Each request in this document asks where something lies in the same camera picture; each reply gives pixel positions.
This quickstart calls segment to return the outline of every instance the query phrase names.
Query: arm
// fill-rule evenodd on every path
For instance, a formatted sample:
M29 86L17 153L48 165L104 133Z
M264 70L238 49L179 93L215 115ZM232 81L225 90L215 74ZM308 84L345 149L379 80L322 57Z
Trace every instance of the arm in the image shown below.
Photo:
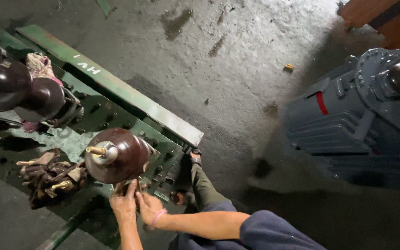
M214 211L192 214L164 214L156 227L197 235L210 240L239 239L240 227L249 214Z
M157 197L137 192L140 213L144 223L153 223L155 215L163 209ZM203 212L194 214L163 214L155 226L162 230L179 231L211 240L239 239L240 227L249 217L239 212Z
M116 185L109 198L112 210L118 222L121 236L121 250L143 250L137 231L136 204L134 192L137 180L133 180L125 193L125 181Z

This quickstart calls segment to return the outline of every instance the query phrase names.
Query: pink cloth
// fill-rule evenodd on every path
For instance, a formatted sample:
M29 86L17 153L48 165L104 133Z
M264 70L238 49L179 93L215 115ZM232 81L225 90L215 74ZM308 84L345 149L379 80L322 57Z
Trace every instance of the pink cloth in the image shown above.
M38 53L27 54L26 66L29 69L32 78L36 77L46 77L57 82L61 87L63 83L55 77L52 70L52 63L47 56L43 56ZM23 129L26 133L33 133L40 128L40 123L38 122L24 122Z

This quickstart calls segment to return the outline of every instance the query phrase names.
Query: red stripe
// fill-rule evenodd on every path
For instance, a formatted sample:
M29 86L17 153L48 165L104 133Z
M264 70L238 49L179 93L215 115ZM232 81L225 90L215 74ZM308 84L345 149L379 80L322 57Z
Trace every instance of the red stripe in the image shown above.
M328 115L328 110L325 107L324 99L322 98L322 91L316 93L317 104L319 105L320 111L323 115Z

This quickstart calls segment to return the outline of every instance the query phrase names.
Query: wrist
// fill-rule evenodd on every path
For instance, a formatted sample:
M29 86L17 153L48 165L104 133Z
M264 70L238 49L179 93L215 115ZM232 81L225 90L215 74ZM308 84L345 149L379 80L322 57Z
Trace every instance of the wrist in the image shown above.
M158 229L164 229L166 225L170 222L171 216L172 215L168 213L162 214L155 224L155 227Z
M137 224L137 217L135 214L115 214L119 226L131 226Z

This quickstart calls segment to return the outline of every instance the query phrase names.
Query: oil stain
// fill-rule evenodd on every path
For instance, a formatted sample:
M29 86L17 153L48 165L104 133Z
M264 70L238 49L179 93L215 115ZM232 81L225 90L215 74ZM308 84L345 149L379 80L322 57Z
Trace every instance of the oil stain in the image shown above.
M168 14L161 15L161 23L164 26L164 34L166 35L166 40L174 41L177 36L180 35L182 27L189 21L192 17L192 9L185 9L180 16L169 20Z
M223 8L222 14L219 16L219 20L217 20L217 25L220 25L223 22L223 18L225 16L226 6Z
M209 51L209 56L210 57L215 57L217 56L217 53L219 51L219 49L222 47L223 42L225 41L226 38L226 33L220 38L220 40L218 42L216 42L216 44L211 48L211 50Z

